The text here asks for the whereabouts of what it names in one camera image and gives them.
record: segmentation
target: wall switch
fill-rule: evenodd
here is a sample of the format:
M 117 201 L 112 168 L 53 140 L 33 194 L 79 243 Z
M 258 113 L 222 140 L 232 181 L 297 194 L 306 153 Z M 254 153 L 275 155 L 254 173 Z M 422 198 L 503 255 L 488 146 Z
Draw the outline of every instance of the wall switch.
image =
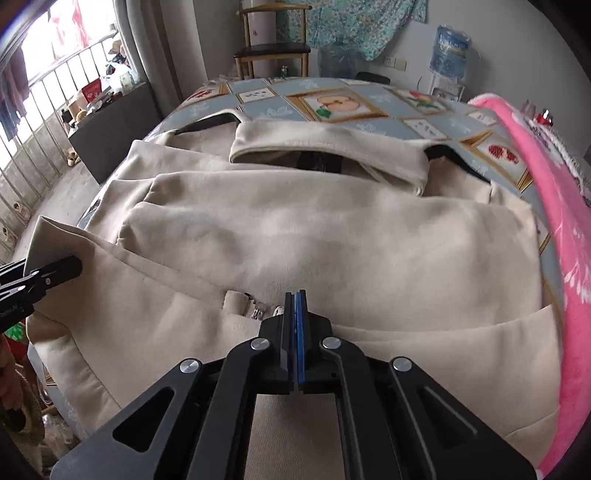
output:
M 401 72 L 405 72 L 406 71 L 406 60 L 394 59 L 394 68 L 396 70 L 400 70 Z
M 387 67 L 394 68 L 395 64 L 396 64 L 396 58 L 395 57 L 386 57 L 384 59 L 384 65 L 387 66 Z

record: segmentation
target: chair seat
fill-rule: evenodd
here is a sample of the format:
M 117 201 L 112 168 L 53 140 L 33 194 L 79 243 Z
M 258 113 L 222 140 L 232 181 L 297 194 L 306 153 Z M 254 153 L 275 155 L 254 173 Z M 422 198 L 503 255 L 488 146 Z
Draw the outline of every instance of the chair seat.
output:
M 288 53 L 310 53 L 310 47 L 305 43 L 284 42 L 284 43 L 262 43 L 251 45 L 234 54 L 235 59 L 244 57 L 256 57 L 258 55 L 284 55 Z

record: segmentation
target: water bottle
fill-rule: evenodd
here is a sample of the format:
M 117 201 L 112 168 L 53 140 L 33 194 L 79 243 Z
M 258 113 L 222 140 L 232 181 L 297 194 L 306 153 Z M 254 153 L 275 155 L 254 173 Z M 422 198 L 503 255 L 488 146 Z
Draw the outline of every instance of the water bottle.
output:
M 466 55 L 471 44 L 472 40 L 466 34 L 439 25 L 429 69 L 452 80 L 461 79 L 466 71 Z
M 355 78 L 355 50 L 346 48 L 343 38 L 318 50 L 318 70 L 321 77 L 341 79 Z

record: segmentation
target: silver screw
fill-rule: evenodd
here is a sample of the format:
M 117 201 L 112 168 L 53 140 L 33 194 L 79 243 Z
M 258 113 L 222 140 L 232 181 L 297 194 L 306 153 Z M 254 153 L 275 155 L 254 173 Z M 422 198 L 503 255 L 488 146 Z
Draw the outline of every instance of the silver screw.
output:
M 201 365 L 199 364 L 199 360 L 195 360 L 194 358 L 187 358 L 186 360 L 183 360 L 181 362 L 179 368 L 181 369 L 181 372 L 183 372 L 184 374 L 192 374 L 193 372 L 199 370 L 200 366 Z
M 340 340 L 337 337 L 326 337 L 322 340 L 322 346 L 328 350 L 336 350 L 340 347 Z
M 267 340 L 266 338 L 255 338 L 251 342 L 251 348 L 253 350 L 258 350 L 258 351 L 267 350 L 270 345 L 271 345 L 271 342 L 269 340 Z
M 392 366 L 399 372 L 408 372 L 413 367 L 413 363 L 405 356 L 399 356 L 394 359 Z

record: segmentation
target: floor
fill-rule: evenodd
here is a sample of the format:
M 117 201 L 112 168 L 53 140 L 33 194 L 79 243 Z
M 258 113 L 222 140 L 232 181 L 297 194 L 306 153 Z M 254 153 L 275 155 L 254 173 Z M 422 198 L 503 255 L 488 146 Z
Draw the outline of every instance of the floor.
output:
M 99 189 L 100 185 L 82 162 L 65 172 L 33 214 L 14 249 L 12 261 L 27 256 L 35 224 L 40 215 L 68 225 L 75 225 L 84 215 Z

